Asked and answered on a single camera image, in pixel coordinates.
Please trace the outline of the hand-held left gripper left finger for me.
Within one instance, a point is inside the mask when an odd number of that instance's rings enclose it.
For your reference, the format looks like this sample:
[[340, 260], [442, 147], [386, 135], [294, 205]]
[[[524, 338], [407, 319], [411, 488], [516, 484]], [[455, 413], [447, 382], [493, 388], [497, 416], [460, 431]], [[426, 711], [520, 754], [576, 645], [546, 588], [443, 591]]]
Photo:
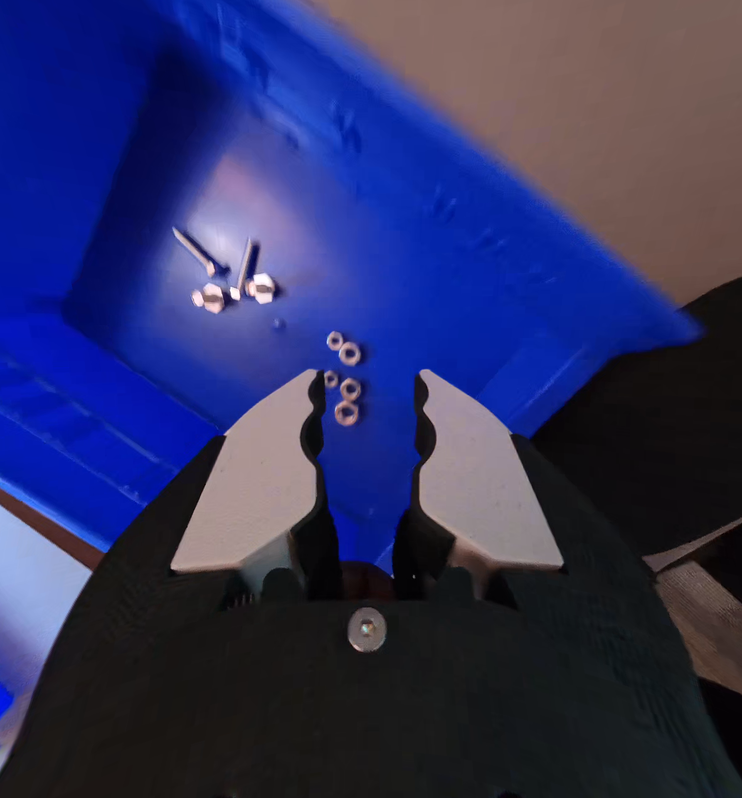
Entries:
[[252, 594], [266, 574], [305, 574], [293, 530], [316, 511], [317, 456], [306, 433], [320, 422], [324, 375], [306, 369], [245, 412], [224, 441], [170, 561], [173, 574], [236, 571]]

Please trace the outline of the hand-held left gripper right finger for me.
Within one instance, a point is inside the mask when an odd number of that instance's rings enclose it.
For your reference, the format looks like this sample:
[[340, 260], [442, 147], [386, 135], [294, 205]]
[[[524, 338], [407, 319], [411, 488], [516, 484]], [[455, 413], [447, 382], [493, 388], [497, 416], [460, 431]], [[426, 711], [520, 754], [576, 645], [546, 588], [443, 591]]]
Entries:
[[408, 553], [417, 571], [437, 580], [462, 567], [479, 598], [501, 571], [560, 572], [565, 560], [512, 432], [433, 370], [418, 372], [414, 394]]

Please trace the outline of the blue plastic bin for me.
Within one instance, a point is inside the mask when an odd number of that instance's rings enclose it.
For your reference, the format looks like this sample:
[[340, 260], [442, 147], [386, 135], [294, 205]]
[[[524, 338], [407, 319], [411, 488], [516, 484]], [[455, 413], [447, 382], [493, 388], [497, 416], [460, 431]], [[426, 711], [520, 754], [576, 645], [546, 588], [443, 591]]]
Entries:
[[[247, 238], [274, 301], [195, 307]], [[100, 551], [313, 368], [363, 386], [350, 428], [328, 398], [320, 462], [342, 557], [377, 561], [409, 504], [420, 370], [532, 436], [611, 359], [699, 336], [291, 4], [0, 1], [0, 487]]]

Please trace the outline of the black honeycomb wrist pad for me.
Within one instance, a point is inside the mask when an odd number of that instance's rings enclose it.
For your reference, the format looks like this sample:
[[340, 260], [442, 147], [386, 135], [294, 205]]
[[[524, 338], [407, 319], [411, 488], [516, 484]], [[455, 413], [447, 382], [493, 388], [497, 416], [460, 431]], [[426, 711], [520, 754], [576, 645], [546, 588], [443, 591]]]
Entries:
[[742, 278], [685, 311], [702, 337], [613, 360], [532, 436], [642, 556], [742, 517]]

